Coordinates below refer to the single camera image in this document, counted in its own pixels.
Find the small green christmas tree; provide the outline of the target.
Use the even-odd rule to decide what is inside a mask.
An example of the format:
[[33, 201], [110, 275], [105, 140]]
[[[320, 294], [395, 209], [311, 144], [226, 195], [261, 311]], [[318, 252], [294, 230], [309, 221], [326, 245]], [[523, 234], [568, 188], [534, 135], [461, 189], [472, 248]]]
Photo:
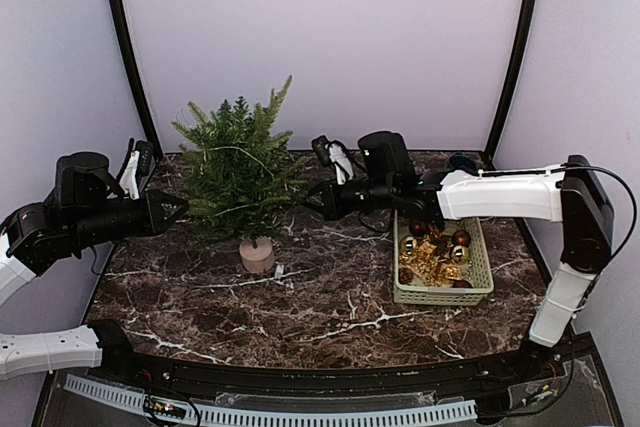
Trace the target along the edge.
[[190, 165], [189, 215], [224, 237], [270, 237], [305, 197], [305, 160], [288, 149], [290, 130], [272, 129], [293, 77], [273, 88], [263, 105], [243, 96], [217, 110], [188, 104], [191, 123], [174, 120], [179, 148]]

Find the pale green plastic basket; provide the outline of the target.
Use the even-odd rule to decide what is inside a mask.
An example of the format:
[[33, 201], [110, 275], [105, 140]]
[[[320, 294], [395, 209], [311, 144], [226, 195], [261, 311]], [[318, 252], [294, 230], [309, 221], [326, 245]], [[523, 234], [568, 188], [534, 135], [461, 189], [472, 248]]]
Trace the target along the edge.
[[[494, 290], [493, 274], [479, 219], [447, 220], [443, 232], [439, 235], [431, 233], [422, 238], [413, 236], [420, 242], [419, 246], [423, 242], [430, 242], [437, 246], [435, 252], [437, 263], [454, 264], [450, 259], [453, 247], [451, 235], [459, 229], [468, 231], [471, 235], [471, 244], [468, 247], [470, 259], [467, 263], [454, 265], [460, 268], [462, 279], [469, 281], [473, 285], [472, 288], [452, 288], [452, 285], [433, 287], [428, 284], [428, 275], [437, 263], [424, 268], [413, 263], [413, 255], [408, 257], [399, 254], [399, 240], [405, 236], [412, 236], [408, 229], [408, 222], [399, 215], [394, 218], [393, 299], [396, 303], [475, 306]], [[408, 268], [414, 273], [414, 279], [410, 285], [399, 283], [399, 268]]]

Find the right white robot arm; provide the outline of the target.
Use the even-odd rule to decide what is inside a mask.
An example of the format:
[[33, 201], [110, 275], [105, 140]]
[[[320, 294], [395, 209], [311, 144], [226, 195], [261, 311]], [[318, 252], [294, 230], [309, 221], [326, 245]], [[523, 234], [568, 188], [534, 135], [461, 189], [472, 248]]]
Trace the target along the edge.
[[549, 363], [567, 324], [618, 253], [613, 245], [614, 209], [598, 174], [582, 155], [562, 164], [524, 170], [487, 171], [460, 167], [419, 174], [403, 137], [379, 131], [362, 137], [358, 148], [364, 176], [356, 177], [346, 147], [325, 136], [311, 143], [320, 163], [336, 177], [310, 190], [319, 203], [312, 210], [329, 221], [352, 212], [393, 209], [398, 214], [442, 227], [447, 220], [506, 217], [559, 222], [564, 247], [531, 323], [528, 343], [510, 360], [521, 381], [534, 379]]

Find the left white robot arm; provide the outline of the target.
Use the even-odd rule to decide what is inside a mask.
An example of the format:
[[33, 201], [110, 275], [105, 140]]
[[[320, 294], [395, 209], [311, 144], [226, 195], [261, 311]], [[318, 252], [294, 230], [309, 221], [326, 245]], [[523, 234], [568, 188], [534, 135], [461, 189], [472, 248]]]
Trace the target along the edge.
[[[149, 172], [148, 143], [132, 145], [118, 175], [97, 152], [62, 156], [55, 185], [42, 202], [27, 204], [1, 224], [1, 299], [41, 277], [56, 262], [81, 258], [86, 249], [129, 237], [165, 233], [189, 209], [187, 200], [159, 190], [141, 190]], [[4, 334], [1, 377], [103, 367], [120, 383], [141, 374], [140, 359], [114, 320], [98, 320], [48, 333]]]

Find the round wooden tree base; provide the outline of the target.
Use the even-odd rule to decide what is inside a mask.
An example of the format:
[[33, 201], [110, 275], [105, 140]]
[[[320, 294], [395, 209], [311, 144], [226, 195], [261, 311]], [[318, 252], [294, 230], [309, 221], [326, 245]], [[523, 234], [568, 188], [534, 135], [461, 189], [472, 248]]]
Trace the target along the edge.
[[244, 269], [252, 274], [267, 273], [275, 264], [273, 243], [268, 237], [243, 239], [239, 254]]

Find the gold bauble left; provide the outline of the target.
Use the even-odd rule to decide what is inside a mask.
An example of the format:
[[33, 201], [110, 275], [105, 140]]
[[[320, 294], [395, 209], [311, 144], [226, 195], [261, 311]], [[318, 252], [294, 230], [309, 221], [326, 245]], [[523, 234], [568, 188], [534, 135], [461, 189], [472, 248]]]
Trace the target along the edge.
[[413, 236], [405, 236], [398, 242], [398, 250], [400, 255], [412, 256], [419, 247], [420, 242]]

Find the gold bauble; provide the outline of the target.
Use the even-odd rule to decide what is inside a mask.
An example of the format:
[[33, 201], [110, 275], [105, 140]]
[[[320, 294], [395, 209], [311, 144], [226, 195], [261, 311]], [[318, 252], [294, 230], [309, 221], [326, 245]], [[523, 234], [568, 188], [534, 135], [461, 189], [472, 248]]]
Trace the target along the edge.
[[420, 242], [413, 236], [405, 236], [398, 242], [398, 250], [400, 255], [412, 256], [419, 247]]
[[450, 252], [450, 259], [454, 264], [464, 264], [470, 259], [470, 250], [464, 245], [455, 245]]

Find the brown bauble back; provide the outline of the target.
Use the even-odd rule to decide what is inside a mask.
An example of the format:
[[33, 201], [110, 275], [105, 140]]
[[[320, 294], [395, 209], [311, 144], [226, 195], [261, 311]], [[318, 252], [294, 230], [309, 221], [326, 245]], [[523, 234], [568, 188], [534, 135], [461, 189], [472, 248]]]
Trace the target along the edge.
[[408, 222], [408, 229], [412, 236], [424, 237], [428, 233], [428, 224], [422, 220], [411, 219]]

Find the brown bauble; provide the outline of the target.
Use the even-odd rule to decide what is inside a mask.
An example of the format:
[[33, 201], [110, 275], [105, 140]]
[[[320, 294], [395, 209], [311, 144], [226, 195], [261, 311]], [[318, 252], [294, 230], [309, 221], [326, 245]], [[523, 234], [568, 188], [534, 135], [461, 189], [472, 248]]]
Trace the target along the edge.
[[428, 233], [428, 224], [422, 220], [411, 219], [408, 222], [408, 229], [412, 236], [424, 237]]
[[471, 244], [471, 235], [464, 229], [456, 230], [451, 235], [451, 242], [453, 246], [469, 247]]
[[467, 280], [454, 280], [452, 283], [452, 288], [472, 288], [473, 285]]

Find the brown pine cone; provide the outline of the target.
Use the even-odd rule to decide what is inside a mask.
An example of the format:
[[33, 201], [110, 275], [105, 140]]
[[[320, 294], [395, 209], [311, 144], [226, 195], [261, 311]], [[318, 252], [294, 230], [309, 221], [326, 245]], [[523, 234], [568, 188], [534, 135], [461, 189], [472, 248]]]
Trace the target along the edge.
[[398, 269], [398, 280], [402, 285], [410, 285], [413, 282], [414, 273], [408, 268]]

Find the gold gift box ornament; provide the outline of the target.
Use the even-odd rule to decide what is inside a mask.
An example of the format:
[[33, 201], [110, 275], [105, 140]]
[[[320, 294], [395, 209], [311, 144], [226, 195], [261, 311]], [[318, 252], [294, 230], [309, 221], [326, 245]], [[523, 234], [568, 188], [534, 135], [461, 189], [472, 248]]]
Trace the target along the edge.
[[436, 245], [430, 242], [423, 242], [414, 250], [413, 263], [424, 268], [435, 265], [437, 263], [436, 250]]

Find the dark blue mug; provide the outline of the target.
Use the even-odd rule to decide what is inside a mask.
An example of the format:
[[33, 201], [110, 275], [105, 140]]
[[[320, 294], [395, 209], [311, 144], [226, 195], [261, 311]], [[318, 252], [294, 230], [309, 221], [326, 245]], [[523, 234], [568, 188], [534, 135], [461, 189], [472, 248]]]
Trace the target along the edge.
[[476, 161], [462, 153], [455, 153], [451, 155], [448, 159], [448, 165], [451, 169], [469, 169], [469, 170], [477, 170], [478, 166]]

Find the brown bauble right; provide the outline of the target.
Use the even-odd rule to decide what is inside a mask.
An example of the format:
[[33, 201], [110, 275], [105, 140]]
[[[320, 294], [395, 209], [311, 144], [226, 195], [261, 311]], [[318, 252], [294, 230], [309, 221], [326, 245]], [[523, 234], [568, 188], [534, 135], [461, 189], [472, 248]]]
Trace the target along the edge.
[[471, 235], [464, 229], [456, 230], [451, 235], [451, 242], [453, 246], [469, 247], [471, 244]]

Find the gold bauble right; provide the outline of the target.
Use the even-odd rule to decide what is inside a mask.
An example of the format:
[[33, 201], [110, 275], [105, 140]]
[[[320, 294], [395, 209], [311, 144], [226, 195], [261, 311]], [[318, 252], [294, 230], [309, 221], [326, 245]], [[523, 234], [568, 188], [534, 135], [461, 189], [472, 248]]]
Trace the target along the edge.
[[464, 264], [470, 259], [470, 250], [464, 245], [455, 245], [450, 252], [450, 259], [454, 264]]

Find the brown bauble front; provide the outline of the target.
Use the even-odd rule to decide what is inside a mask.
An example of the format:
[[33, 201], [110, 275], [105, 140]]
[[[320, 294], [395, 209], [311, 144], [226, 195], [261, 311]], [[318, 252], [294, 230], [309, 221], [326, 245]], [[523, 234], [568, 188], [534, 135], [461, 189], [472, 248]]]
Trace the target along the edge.
[[472, 288], [473, 285], [467, 280], [454, 280], [452, 283], [452, 288]]

